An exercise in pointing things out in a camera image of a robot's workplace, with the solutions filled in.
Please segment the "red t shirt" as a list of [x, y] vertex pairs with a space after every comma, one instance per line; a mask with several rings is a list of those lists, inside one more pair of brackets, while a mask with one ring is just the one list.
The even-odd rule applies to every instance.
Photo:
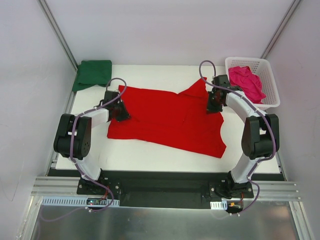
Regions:
[[180, 93], [122, 85], [118, 89], [130, 118], [113, 119], [109, 139], [141, 140], [216, 158], [224, 155], [224, 118], [207, 113], [209, 94], [202, 79]]

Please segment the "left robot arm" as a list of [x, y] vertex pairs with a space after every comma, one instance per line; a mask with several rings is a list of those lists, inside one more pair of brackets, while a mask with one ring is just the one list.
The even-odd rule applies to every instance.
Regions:
[[92, 109], [78, 115], [64, 113], [55, 134], [54, 151], [75, 165], [96, 195], [105, 191], [106, 182], [99, 178], [101, 168], [90, 154], [92, 129], [112, 120], [121, 122], [130, 118], [121, 95], [121, 92], [107, 90], [104, 99]]

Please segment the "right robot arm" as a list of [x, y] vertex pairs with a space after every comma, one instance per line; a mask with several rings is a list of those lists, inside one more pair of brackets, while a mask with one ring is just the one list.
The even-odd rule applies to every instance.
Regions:
[[240, 196], [252, 187], [251, 177], [261, 162], [272, 159], [280, 148], [279, 118], [256, 107], [238, 86], [232, 86], [226, 74], [213, 77], [208, 93], [207, 112], [219, 113], [231, 108], [243, 121], [242, 155], [226, 179], [214, 187], [222, 198]]

